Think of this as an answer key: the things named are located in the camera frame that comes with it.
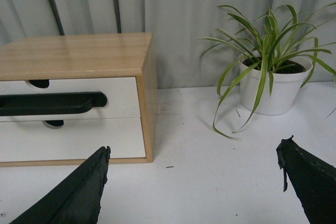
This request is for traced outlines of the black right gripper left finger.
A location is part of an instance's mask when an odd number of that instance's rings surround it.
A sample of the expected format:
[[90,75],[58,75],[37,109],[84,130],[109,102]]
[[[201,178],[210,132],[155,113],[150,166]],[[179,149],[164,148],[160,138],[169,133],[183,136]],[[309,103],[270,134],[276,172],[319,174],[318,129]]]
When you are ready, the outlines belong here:
[[97,223],[110,153],[100,147],[12,223]]

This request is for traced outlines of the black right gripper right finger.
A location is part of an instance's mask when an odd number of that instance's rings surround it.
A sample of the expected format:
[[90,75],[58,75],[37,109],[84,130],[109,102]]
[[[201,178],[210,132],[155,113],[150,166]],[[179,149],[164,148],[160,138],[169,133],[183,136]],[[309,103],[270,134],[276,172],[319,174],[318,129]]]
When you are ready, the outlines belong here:
[[297,145],[292,137],[276,148],[278,165],[295,190],[310,223],[335,223],[335,167]]

